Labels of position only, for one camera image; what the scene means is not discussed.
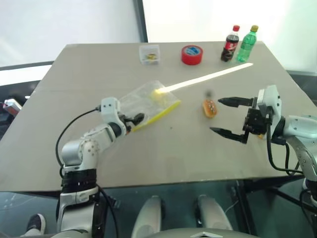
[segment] green soda bottle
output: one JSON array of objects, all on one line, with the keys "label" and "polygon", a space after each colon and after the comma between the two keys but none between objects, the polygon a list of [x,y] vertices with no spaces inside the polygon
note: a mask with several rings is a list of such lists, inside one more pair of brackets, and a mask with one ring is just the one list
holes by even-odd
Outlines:
[{"label": "green soda bottle", "polygon": [[237,55],[238,61],[246,62],[249,59],[251,50],[257,41],[258,28],[259,27],[257,25],[253,25],[251,27],[250,33],[243,38],[241,48],[240,48],[239,53]]}]

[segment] coca-cola bottle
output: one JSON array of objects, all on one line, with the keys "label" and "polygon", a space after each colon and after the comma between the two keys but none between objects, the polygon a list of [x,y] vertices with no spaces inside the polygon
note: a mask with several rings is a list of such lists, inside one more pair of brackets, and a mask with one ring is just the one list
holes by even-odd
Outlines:
[{"label": "coca-cola bottle", "polygon": [[233,32],[231,32],[226,39],[226,44],[223,47],[223,51],[221,54],[222,61],[229,61],[233,58],[233,53],[236,50],[237,44],[239,42],[238,31],[240,26],[234,25]]}]

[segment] tabletop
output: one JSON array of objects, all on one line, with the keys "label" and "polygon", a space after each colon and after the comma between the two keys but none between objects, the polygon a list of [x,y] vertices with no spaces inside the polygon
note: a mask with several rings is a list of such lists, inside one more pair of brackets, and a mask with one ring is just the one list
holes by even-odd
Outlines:
[{"label": "tabletop", "polygon": [[[196,66],[180,60],[182,47],[204,49]],[[160,43],[157,65],[139,62],[140,44],[76,44],[66,46],[26,102],[0,142],[0,191],[59,190],[61,179],[54,147],[65,126],[93,109],[101,99],[121,98],[143,84],[159,80],[170,86],[236,66],[222,62],[224,42]],[[173,91],[180,105],[153,124],[129,134],[100,156],[97,168],[102,187],[283,176],[268,162],[265,141],[249,136],[247,144],[225,139],[209,127],[242,133],[247,107],[216,103],[218,115],[208,119],[202,102],[207,90],[213,99],[256,97],[276,84],[283,115],[314,115],[317,108],[262,42],[249,59],[252,66]],[[61,145],[102,123],[99,113],[80,118],[65,133]],[[283,167],[285,147],[273,145],[273,159]],[[290,166],[297,159],[291,149]]]}]

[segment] yellow ziplock seal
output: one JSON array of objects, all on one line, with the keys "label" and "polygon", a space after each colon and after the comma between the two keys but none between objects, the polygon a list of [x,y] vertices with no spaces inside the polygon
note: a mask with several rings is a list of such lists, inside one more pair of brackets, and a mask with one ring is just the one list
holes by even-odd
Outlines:
[{"label": "yellow ziplock seal", "polygon": [[146,125],[149,125],[155,121],[157,121],[158,119],[160,119],[161,117],[165,116],[166,114],[168,114],[169,112],[171,112],[172,110],[174,110],[179,104],[180,104],[180,100],[177,101],[176,103],[174,103],[173,105],[169,106],[168,108],[166,108],[164,111],[160,112],[159,114],[155,115],[154,117],[152,117],[151,119],[149,119],[146,123],[142,124],[142,125],[137,125],[136,127],[132,128],[132,131],[136,131],[140,128],[143,128]]}]

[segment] tape roll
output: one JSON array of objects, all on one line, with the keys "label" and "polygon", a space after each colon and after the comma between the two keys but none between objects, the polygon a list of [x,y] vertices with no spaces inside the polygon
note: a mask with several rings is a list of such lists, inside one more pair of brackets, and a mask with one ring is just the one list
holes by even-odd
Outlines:
[{"label": "tape roll", "polygon": [[185,46],[182,48],[182,61],[188,65],[196,65],[202,61],[203,49],[199,46]]}]

